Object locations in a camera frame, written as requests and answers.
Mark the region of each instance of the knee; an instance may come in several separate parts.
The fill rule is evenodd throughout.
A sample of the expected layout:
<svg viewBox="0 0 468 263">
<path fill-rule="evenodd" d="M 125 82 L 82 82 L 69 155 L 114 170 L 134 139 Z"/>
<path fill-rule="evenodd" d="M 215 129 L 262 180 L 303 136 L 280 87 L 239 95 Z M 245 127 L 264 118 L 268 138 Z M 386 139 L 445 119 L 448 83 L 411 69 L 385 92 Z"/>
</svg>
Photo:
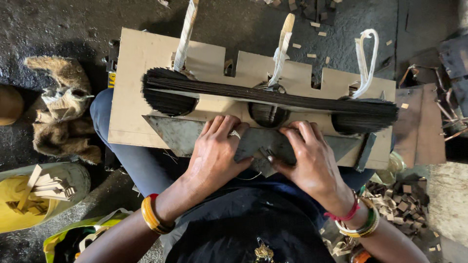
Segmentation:
<svg viewBox="0 0 468 263">
<path fill-rule="evenodd" d="M 101 91 L 96 98 L 94 99 L 93 103 L 91 103 L 91 107 L 89 111 L 91 113 L 91 117 L 96 123 L 100 116 L 107 116 L 110 118 L 110 108 L 112 107 L 112 97 L 114 96 L 114 89 L 108 88 Z"/>
</svg>

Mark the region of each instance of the person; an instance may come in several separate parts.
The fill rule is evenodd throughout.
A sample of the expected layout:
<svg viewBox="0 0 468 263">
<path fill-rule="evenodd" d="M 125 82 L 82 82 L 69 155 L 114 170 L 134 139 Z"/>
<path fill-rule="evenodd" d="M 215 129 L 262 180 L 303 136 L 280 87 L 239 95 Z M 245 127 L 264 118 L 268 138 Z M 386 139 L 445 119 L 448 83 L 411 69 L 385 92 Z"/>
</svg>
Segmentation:
<svg viewBox="0 0 468 263">
<path fill-rule="evenodd" d="M 325 211 L 344 220 L 350 234 L 369 229 L 359 241 L 380 262 L 429 262 L 398 229 L 378 220 L 378 212 L 371 216 L 372 203 L 356 205 L 352 189 L 373 171 L 361 176 L 339 168 L 317 124 L 292 122 L 280 128 L 296 165 L 269 156 L 280 174 L 246 181 L 236 177 L 249 172 L 253 157 L 236 163 L 240 139 L 229 134 L 237 131 L 242 137 L 249 125 L 234 116 L 217 116 L 199 135 L 185 173 L 171 182 L 147 148 L 107 142 L 112 94 L 112 89 L 101 92 L 91 106 L 96 131 L 147 197 L 143 209 L 106 231 L 77 263 L 137 262 L 158 238 L 164 239 L 171 263 L 334 262 L 318 232 Z"/>
</svg>

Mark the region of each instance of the red thread bracelet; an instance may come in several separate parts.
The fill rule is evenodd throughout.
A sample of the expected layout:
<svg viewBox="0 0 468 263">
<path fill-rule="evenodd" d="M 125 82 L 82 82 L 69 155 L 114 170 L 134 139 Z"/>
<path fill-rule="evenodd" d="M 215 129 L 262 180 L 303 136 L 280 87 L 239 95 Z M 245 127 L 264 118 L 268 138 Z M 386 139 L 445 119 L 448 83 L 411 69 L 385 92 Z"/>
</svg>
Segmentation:
<svg viewBox="0 0 468 263">
<path fill-rule="evenodd" d="M 336 215 L 334 215 L 332 213 L 329 213 L 329 212 L 326 212 L 323 215 L 324 216 L 329 216 L 334 221 L 349 221 L 354 217 L 354 215 L 356 215 L 356 212 L 358 211 L 359 208 L 361 208 L 361 207 L 358 205 L 357 195 L 354 194 L 354 204 L 352 205 L 351 210 L 348 212 L 348 214 L 346 216 L 339 217 L 339 216 L 336 216 Z"/>
</svg>

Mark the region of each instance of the ring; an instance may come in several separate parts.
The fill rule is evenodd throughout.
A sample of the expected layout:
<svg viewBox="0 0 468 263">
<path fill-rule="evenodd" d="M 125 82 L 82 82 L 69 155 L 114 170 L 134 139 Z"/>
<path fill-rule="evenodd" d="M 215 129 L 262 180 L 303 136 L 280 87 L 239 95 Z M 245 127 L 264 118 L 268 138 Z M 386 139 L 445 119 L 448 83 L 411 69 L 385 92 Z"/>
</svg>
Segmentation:
<svg viewBox="0 0 468 263">
<path fill-rule="evenodd" d="M 233 131 L 230 132 L 227 136 L 229 137 L 229 136 L 233 136 L 233 135 L 235 135 L 235 136 L 237 136 L 237 138 L 241 139 L 241 136 L 237 133 L 236 130 L 233 130 Z"/>
</svg>

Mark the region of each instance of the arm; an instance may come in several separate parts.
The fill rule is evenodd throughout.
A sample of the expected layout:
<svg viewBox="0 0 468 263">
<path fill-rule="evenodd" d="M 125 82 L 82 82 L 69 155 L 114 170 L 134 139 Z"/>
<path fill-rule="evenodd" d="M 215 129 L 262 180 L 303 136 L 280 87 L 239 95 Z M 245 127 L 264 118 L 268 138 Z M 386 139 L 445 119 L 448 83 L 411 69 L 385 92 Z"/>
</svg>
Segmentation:
<svg viewBox="0 0 468 263">
<path fill-rule="evenodd" d="M 253 157 L 239 163 L 234 161 L 239 138 L 228 137 L 233 128 L 242 135 L 248 127 L 234 116 L 216 116 L 206 123 L 187 171 L 153 204 L 153 211 L 163 225 L 172 225 L 176 218 L 250 166 Z M 158 238 L 138 210 L 102 234 L 75 262 L 137 262 Z"/>
<path fill-rule="evenodd" d="M 327 211 L 339 217 L 346 216 L 354 204 L 354 196 L 343 182 L 333 150 L 324 140 L 317 124 L 292 122 L 289 127 L 281 128 L 280 132 L 288 137 L 297 164 L 291 167 L 269 156 L 273 167 L 317 200 Z M 346 225 L 350 229 L 358 229 L 365 224 L 367 216 L 367 209 L 358 209 Z M 381 262 L 429 262 L 411 240 L 385 220 L 380 221 L 373 234 L 360 238 L 359 241 Z"/>
</svg>

